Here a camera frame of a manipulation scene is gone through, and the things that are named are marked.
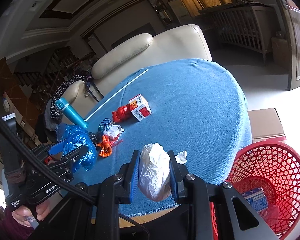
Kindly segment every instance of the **bottle lid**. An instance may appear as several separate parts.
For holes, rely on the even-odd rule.
[[[60,98],[56,101],[56,106],[58,109],[63,110],[63,108],[68,104],[65,98]]]

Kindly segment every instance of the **black cable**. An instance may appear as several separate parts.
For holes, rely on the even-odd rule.
[[[131,224],[135,225],[136,227],[139,227],[141,230],[143,230],[144,232],[146,232],[147,234],[147,238],[146,240],[149,240],[150,239],[150,232],[147,228],[145,228],[143,225],[139,224],[138,222],[135,222],[133,219],[119,213],[119,217],[130,222]]]
[[[51,180],[55,184],[59,185],[64,190],[74,193],[81,197],[88,203],[95,205],[95,199],[84,191],[78,189],[75,186],[68,184],[59,178],[56,174],[49,170],[39,159],[24,145],[20,138],[13,133],[7,124],[0,118],[0,133],[7,139],[8,142],[17,150],[17,152],[22,155],[29,163],[41,174],[43,174],[47,179]]]

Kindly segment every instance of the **white crumpled plastic bag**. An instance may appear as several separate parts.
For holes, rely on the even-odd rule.
[[[175,156],[177,163],[186,163],[187,151]],[[149,199],[162,201],[171,194],[169,155],[159,143],[143,147],[139,162],[138,187]]]

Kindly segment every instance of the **red plastic basket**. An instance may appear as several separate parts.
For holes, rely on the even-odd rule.
[[[268,210],[260,215],[280,239],[284,239],[300,218],[300,157],[280,142],[253,143],[240,150],[228,181],[240,193],[262,187]],[[211,205],[214,236],[218,239],[214,207]]]

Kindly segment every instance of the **table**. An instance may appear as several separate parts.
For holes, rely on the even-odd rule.
[[[220,184],[229,174],[236,152],[251,144],[246,100],[236,80],[217,63],[203,59],[176,60],[146,69],[88,120],[88,131],[96,132],[104,118],[111,119],[112,111],[138,94],[149,102],[152,114],[140,122],[131,118],[120,123],[125,129],[123,142],[114,147],[111,156],[98,156],[90,171],[79,169],[72,183],[100,183],[128,163],[135,149],[158,142],[175,154],[187,150],[189,172]],[[123,80],[87,116],[144,70]],[[120,212],[143,216],[175,206],[171,196],[153,202],[138,190],[132,205],[120,205]]]

